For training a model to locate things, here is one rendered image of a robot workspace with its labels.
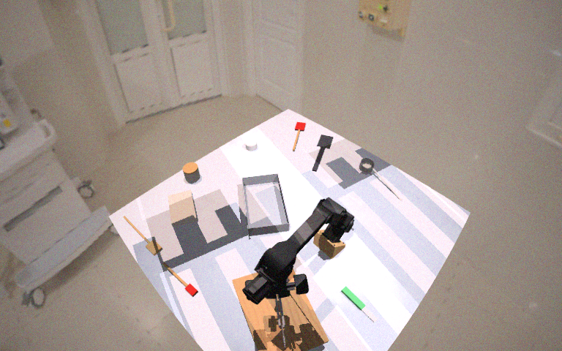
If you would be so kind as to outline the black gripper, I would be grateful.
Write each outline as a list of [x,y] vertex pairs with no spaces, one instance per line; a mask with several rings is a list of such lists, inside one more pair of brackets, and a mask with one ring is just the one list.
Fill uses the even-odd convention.
[[304,273],[294,274],[293,275],[294,282],[289,282],[288,279],[284,282],[284,284],[280,284],[277,288],[275,288],[266,296],[266,299],[276,299],[279,295],[279,298],[285,298],[290,296],[290,290],[295,290],[297,295],[307,294],[309,292],[309,285],[307,281],[307,276]]

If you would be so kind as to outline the grey saucepan with long handle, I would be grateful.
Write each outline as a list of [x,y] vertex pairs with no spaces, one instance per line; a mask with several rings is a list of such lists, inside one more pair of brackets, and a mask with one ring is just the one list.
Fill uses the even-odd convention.
[[[371,172],[372,170],[375,171],[374,166],[375,166],[375,163],[374,163],[371,159],[368,159],[368,158],[363,158],[363,159],[361,160],[360,165],[359,165],[361,171],[363,171],[363,172],[365,172],[365,173],[369,173],[369,172]],[[381,176],[380,176],[376,171],[375,171],[375,173],[381,178]],[[396,194],[396,196],[397,196],[397,197],[400,199],[400,201],[401,201],[402,199],[400,198],[400,196],[389,186],[389,184],[388,184],[387,182],[385,182],[385,180],[383,180],[382,178],[381,178],[381,180],[390,188],[390,190],[393,191],[393,193]]]

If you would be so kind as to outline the dark grey cylinder with orange top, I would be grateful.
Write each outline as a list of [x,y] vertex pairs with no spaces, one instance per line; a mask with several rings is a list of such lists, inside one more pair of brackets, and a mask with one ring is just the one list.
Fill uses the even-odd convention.
[[187,163],[182,170],[188,183],[195,183],[200,179],[200,171],[195,163]]

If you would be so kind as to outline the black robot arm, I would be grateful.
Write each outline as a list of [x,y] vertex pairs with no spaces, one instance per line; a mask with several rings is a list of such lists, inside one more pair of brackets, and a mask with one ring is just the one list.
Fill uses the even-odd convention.
[[296,255],[325,224],[328,226],[323,236],[338,244],[343,234],[351,230],[354,218],[335,200],[329,197],[319,200],[311,216],[292,236],[265,251],[254,269],[258,275],[242,292],[258,305],[274,287],[284,284],[292,272]]

